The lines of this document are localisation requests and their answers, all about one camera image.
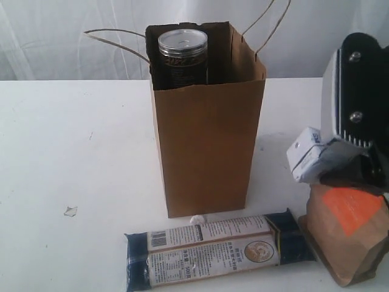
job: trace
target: orange sticker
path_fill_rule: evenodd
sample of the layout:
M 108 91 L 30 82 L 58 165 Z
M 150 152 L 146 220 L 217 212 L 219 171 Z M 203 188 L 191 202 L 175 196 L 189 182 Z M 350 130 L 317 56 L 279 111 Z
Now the orange sticker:
M 361 190 L 333 188 L 323 195 L 323 202 L 336 216 L 347 236 L 352 235 L 382 207 L 384 198 Z

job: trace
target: brown paper package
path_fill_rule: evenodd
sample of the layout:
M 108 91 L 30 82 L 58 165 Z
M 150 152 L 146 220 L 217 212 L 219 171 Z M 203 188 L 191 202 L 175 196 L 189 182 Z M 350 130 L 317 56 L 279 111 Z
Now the brown paper package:
M 208 35 L 208 85 L 166 88 L 158 37 Z M 242 209 L 246 202 L 266 69 L 229 23 L 149 26 L 146 50 L 168 216 Z
M 335 281 L 344 287 L 375 277 L 378 264 L 389 251 L 389 211 L 382 197 L 381 207 L 366 223 L 361 224 L 352 234 L 345 232 L 339 218 L 323 200 L 331 189 L 323 185 L 311 186 L 306 222 L 314 238 L 311 240 L 315 241 L 323 262 Z M 342 209 L 341 212 L 345 216 L 356 215 L 352 214 L 352 207 L 349 210 Z

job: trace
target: paper bag handle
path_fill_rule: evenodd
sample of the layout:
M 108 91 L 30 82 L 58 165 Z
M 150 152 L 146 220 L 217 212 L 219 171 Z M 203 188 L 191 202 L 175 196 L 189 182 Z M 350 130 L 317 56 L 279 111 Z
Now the paper bag handle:
M 250 29 L 251 29 L 251 28 L 252 28 L 252 27 L 253 27 L 253 26 L 254 26 L 254 25 L 255 25 L 255 24 L 264 16 L 264 15 L 265 15 L 265 13 L 270 9 L 270 7 L 272 7 L 274 1 L 275 1 L 275 0 L 271 0 L 271 2 L 269 3 L 269 5 L 268 5 L 267 8 L 265 9 L 265 11 L 260 15 L 260 17 L 258 17 L 258 18 L 256 19 L 256 21 L 254 21 L 254 23 L 253 23 L 251 26 L 249 26 L 249 27 L 242 33 L 242 41 L 243 41 L 243 35 L 244 35 L 246 32 L 248 32 L 248 31 L 249 31 L 249 30 L 250 30 Z M 260 52 L 260 50 L 261 50 L 261 49 L 269 42 L 269 40 L 272 38 L 272 36 L 273 36 L 273 34 L 275 33 L 275 31 L 278 29 L 278 26 L 280 26 L 280 23 L 281 23 L 282 20 L 284 19 L 286 12 L 288 11 L 289 6 L 291 5 L 291 1 L 292 1 L 292 0 L 288 0 L 288 1 L 287 1 L 287 6 L 286 6 L 284 12 L 282 13 L 280 19 L 278 19 L 278 21 L 277 21 L 275 27 L 273 28 L 272 32 L 270 33 L 270 35 L 267 37 L 267 40 L 263 43 L 263 45 L 262 45 L 258 50 L 255 51 L 255 59 L 256 59 L 256 56 L 258 55 L 258 53 Z
M 110 45 L 115 46 L 115 47 L 119 47 L 123 50 L 127 50 L 128 52 L 133 53 L 134 55 L 141 58 L 143 61 L 146 61 L 148 64 L 150 64 L 150 61 L 146 57 L 144 57 L 143 55 L 139 54 L 137 51 L 132 50 L 128 47 L 122 46 L 121 44 L 114 43 L 113 41 L 108 41 L 104 38 L 99 38 L 98 36 L 90 35 L 90 33 L 92 33 L 92 32 L 127 32 L 127 33 L 131 33 L 133 35 L 138 35 L 142 38 L 146 38 L 144 35 L 137 33 L 137 32 L 133 32 L 131 30 L 125 30 L 125 29 L 91 29 L 91 30 L 87 30 L 84 32 L 88 38 L 92 38 L 94 40 L 101 41 L 103 43 L 110 44 Z

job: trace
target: white curtain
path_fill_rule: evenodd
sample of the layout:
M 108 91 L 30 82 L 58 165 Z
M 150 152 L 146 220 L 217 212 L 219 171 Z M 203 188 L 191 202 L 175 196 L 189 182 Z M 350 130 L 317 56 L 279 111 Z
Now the white curtain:
M 242 32 L 270 0 L 2 0 L 0 80 L 142 79 L 145 62 L 129 52 L 83 35 L 120 28 L 144 33 L 151 24 L 230 21 Z M 286 7 L 275 0 L 250 29 L 255 49 Z M 268 77 L 319 77 L 331 54 L 351 32 L 389 45 L 389 0 L 292 0 L 283 22 L 259 56 Z M 145 54 L 144 39 L 125 33 L 100 37 Z

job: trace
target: white table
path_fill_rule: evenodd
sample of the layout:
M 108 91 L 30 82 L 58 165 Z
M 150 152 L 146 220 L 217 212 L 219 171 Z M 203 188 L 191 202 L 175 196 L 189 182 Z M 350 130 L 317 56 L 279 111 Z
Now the white table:
M 293 182 L 286 150 L 320 126 L 320 96 L 320 78 L 266 82 L 247 207 L 209 220 L 305 213 L 309 188 Z M 149 81 L 0 82 L 0 202 L 0 291 L 125 291 L 123 233 L 189 224 L 167 218 Z M 351 289 L 387 291 L 388 272 L 386 256 Z M 316 262 L 158 291 L 285 289 L 342 291 Z

